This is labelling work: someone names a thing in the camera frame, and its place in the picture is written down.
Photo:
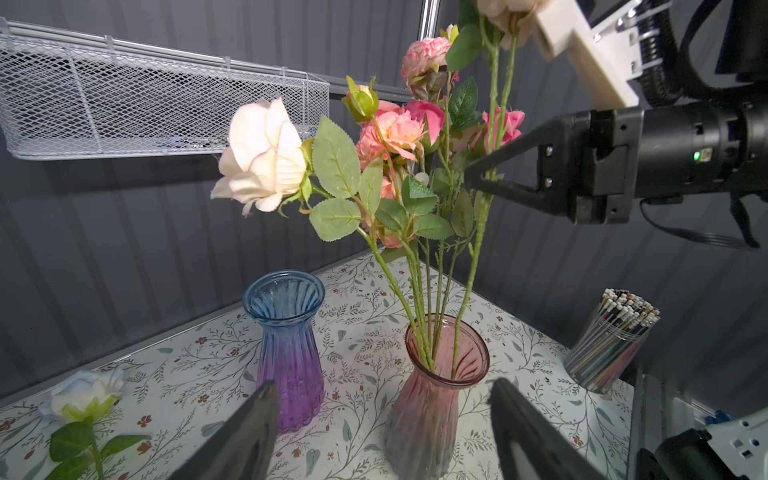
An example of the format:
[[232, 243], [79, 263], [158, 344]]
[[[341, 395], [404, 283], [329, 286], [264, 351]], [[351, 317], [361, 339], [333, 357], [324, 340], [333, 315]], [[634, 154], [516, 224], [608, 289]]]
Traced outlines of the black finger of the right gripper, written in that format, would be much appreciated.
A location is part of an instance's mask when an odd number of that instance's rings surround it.
[[[491, 180], [486, 173], [537, 150], [537, 180], [534, 187], [516, 182]], [[478, 192], [510, 200], [519, 205], [565, 216], [570, 188], [570, 117], [560, 116], [523, 134], [506, 146], [471, 163], [464, 171], [464, 184]]]

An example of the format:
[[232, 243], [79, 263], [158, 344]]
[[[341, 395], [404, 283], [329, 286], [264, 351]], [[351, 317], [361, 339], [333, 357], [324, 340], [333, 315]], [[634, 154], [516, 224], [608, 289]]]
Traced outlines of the magenta rose long stem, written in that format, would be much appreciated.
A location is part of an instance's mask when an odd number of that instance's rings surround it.
[[417, 121], [426, 124], [429, 145], [434, 145], [445, 125], [445, 111], [438, 105], [423, 100], [408, 103], [405, 110]]

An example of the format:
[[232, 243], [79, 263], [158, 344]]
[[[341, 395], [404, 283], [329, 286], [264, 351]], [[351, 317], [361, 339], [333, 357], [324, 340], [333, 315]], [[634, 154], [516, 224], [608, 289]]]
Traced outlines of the white blue rose stem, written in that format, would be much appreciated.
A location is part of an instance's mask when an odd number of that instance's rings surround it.
[[121, 434], [104, 442], [97, 438], [96, 423], [110, 415], [124, 395], [120, 368], [78, 371], [52, 387], [39, 407], [42, 417], [57, 423], [48, 447], [55, 463], [49, 479], [79, 479], [91, 469], [98, 479], [104, 479], [108, 460], [150, 439], [139, 434]]

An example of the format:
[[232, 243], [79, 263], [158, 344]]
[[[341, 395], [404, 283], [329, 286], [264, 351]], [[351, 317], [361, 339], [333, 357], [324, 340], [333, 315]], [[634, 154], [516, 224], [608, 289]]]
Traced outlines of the blue purple glass vase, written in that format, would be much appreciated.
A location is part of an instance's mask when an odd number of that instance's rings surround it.
[[256, 379], [272, 381], [279, 394], [279, 428], [294, 432], [309, 425], [325, 398], [324, 376], [312, 321], [325, 288], [302, 271], [269, 273], [244, 293], [245, 312], [262, 328]]

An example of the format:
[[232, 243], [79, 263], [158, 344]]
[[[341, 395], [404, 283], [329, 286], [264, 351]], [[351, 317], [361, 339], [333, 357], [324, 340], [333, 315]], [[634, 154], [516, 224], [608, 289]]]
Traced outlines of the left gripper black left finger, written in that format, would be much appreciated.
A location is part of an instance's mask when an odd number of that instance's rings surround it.
[[267, 381], [170, 479], [265, 479], [278, 434], [279, 390]]

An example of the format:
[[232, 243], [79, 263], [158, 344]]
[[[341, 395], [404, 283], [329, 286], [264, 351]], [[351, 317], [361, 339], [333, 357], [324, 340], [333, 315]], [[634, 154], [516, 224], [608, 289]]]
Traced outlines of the hot pink rose stem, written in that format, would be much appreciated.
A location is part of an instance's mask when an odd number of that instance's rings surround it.
[[525, 113], [521, 110], [507, 110], [502, 113], [501, 108], [497, 107], [493, 116], [484, 112], [482, 120], [482, 145], [487, 153], [491, 153], [522, 135], [520, 127], [525, 120]]

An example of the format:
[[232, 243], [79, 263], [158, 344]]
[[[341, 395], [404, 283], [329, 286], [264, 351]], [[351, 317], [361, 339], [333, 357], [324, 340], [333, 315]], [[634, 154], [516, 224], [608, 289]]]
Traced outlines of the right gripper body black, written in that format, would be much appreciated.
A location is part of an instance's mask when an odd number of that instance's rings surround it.
[[637, 199], [726, 192], [741, 176], [746, 146], [738, 104], [601, 114], [580, 149], [567, 216], [575, 224], [625, 223]]

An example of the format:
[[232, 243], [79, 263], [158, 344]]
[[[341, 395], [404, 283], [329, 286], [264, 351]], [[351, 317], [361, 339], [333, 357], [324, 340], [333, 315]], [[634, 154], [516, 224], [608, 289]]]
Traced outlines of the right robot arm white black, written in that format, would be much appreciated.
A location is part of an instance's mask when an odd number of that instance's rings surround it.
[[676, 41], [667, 1], [629, 1], [588, 22], [587, 1], [501, 1], [546, 59], [566, 56], [594, 107], [554, 118], [472, 163], [468, 187], [575, 224], [628, 221], [633, 204], [767, 192], [767, 6], [731, 7], [716, 88], [689, 46], [716, 9], [703, 2]]

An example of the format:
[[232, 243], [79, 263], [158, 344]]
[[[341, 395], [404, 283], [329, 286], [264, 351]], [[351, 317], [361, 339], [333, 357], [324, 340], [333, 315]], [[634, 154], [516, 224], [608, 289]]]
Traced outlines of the beige spray rose stem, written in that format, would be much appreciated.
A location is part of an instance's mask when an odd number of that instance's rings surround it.
[[[488, 155], [503, 145], [507, 136], [519, 127], [511, 118], [508, 100], [515, 73], [518, 43], [530, 35], [529, 17], [543, 6], [542, 1], [464, 1], [460, 13], [461, 29], [446, 55], [448, 69], [458, 71], [469, 66], [480, 53], [487, 55], [490, 71], [489, 109], [484, 131], [477, 136], [479, 151]], [[453, 378], [458, 376], [461, 326], [469, 306], [474, 280], [479, 266], [480, 252], [485, 237], [491, 208], [491, 197], [474, 187], [474, 236], [467, 242], [471, 257], [466, 290], [454, 327], [452, 357]]]

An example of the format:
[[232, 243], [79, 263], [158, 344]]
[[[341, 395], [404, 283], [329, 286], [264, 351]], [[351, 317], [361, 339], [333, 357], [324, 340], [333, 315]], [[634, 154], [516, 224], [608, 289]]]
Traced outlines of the cream white rose stem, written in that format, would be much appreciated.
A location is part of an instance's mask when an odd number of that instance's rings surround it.
[[339, 170], [356, 157], [354, 149], [342, 146], [358, 140], [332, 120], [322, 118], [316, 135], [302, 140], [282, 100], [259, 101], [238, 108], [228, 140], [211, 198], [240, 203], [243, 215], [296, 202], [326, 242], [359, 233], [357, 206], [339, 195], [345, 188]]

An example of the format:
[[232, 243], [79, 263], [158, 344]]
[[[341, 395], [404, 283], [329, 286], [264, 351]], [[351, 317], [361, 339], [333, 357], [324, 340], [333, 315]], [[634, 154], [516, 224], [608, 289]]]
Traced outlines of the pink grey glass vase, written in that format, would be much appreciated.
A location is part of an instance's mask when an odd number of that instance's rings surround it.
[[475, 329], [450, 315], [442, 320], [433, 370], [420, 359], [412, 329], [405, 346], [414, 369], [389, 414], [385, 456], [401, 479], [439, 479], [453, 457], [459, 392], [484, 379], [490, 354]]

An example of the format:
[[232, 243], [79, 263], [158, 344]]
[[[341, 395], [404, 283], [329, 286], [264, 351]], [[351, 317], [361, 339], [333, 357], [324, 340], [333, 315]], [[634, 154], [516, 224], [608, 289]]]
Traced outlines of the peach spray rose stem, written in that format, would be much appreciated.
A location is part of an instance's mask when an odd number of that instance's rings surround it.
[[345, 181], [339, 195], [357, 206], [357, 230], [404, 307], [420, 359], [434, 369], [440, 328], [429, 298], [431, 244], [450, 239], [454, 230], [439, 212], [441, 197], [426, 171], [426, 124], [406, 105], [380, 99], [373, 84], [349, 79], [343, 102], [360, 138], [342, 146], [356, 157], [339, 170]]

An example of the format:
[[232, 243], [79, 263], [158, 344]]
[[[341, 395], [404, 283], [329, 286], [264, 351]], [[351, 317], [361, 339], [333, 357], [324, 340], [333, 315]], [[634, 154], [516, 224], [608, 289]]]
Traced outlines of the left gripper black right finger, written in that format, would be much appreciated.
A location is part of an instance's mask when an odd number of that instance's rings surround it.
[[490, 416], [504, 479], [602, 479], [509, 380], [492, 384]]

